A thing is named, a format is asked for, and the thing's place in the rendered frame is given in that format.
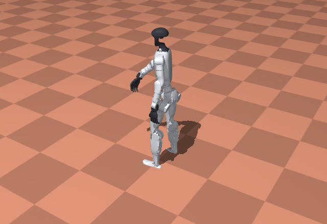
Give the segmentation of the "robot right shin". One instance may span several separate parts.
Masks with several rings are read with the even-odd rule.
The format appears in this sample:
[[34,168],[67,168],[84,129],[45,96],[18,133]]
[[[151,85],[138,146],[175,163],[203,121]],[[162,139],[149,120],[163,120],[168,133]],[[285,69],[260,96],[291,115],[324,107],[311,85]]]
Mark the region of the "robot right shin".
[[170,131],[167,128],[167,132],[168,132],[168,139],[170,141],[170,145],[171,145],[171,149],[172,152],[176,154],[177,152],[177,142],[178,142],[178,135],[179,135],[179,131],[178,131],[178,122],[177,123],[177,129],[174,131]]

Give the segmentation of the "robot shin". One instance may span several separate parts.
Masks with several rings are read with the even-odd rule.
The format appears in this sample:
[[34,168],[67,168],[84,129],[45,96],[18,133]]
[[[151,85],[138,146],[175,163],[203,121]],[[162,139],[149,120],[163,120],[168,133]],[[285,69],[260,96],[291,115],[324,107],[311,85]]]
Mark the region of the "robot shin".
[[170,131],[167,128],[167,132],[168,132],[168,139],[170,141],[170,145],[171,145],[171,149],[172,152],[176,154],[177,152],[177,142],[178,142],[178,135],[179,135],[179,131],[178,131],[178,122],[177,123],[177,129],[174,131]]
[[162,148],[162,140],[160,140],[160,135],[158,133],[150,134],[150,145],[153,157],[153,165],[157,166],[159,164],[159,155]]

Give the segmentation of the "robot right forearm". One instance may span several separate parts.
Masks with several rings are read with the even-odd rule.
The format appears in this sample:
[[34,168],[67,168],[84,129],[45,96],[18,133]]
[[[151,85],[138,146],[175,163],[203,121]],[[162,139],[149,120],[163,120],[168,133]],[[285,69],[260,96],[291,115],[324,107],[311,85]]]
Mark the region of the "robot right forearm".
[[141,71],[139,71],[141,73],[139,78],[143,78],[147,73],[149,73],[152,70],[153,70],[153,68],[151,66],[151,63],[149,63],[145,68],[143,68]]

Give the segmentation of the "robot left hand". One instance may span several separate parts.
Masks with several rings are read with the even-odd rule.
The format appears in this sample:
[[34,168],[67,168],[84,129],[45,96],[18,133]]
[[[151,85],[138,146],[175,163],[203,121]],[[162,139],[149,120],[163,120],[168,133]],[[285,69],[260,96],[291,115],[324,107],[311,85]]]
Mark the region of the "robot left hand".
[[156,108],[153,109],[151,108],[151,111],[150,111],[150,114],[149,114],[149,117],[150,117],[150,120],[153,122],[153,123],[156,123],[156,124],[159,124],[158,120],[157,120],[157,111],[158,111],[158,104],[156,105]]

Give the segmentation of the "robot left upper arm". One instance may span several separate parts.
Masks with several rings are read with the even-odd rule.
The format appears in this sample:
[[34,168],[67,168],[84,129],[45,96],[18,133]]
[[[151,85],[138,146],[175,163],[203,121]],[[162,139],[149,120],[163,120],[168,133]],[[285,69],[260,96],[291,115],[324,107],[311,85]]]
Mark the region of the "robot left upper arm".
[[163,55],[157,55],[154,59],[154,65],[156,68],[157,81],[161,83],[161,88],[165,85],[165,74],[164,74],[165,59]]

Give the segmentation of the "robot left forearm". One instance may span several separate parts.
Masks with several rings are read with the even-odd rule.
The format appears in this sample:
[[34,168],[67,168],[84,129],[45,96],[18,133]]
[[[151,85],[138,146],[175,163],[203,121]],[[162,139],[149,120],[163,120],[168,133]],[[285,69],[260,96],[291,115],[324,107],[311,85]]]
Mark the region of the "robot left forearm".
[[159,81],[156,81],[154,83],[154,95],[153,95],[153,99],[152,99],[151,108],[155,109],[157,104],[159,107],[161,94],[162,94],[161,83]]

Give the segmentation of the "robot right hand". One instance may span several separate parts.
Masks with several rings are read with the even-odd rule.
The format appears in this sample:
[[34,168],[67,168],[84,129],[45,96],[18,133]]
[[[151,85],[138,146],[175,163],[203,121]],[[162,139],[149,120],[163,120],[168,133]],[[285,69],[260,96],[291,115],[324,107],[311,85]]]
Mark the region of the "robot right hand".
[[[136,76],[136,79],[134,79],[132,82],[131,82],[131,84],[130,84],[130,89],[131,89],[131,91],[135,91],[135,89],[137,90],[137,88],[138,88],[138,85],[139,85],[139,83],[140,83],[140,80],[142,80],[142,78],[139,78],[139,76],[141,75],[141,73],[139,72],[138,74],[137,74],[137,76]],[[136,92],[136,91],[135,91]],[[137,92],[138,92],[138,90],[137,90]]]

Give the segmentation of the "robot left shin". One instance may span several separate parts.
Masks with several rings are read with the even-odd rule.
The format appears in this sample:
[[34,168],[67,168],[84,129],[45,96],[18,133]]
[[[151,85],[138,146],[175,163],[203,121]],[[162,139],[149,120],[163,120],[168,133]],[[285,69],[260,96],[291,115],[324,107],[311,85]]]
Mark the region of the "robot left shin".
[[159,164],[159,155],[162,148],[162,140],[160,140],[160,135],[158,133],[150,134],[150,145],[153,157],[153,165],[157,166]]

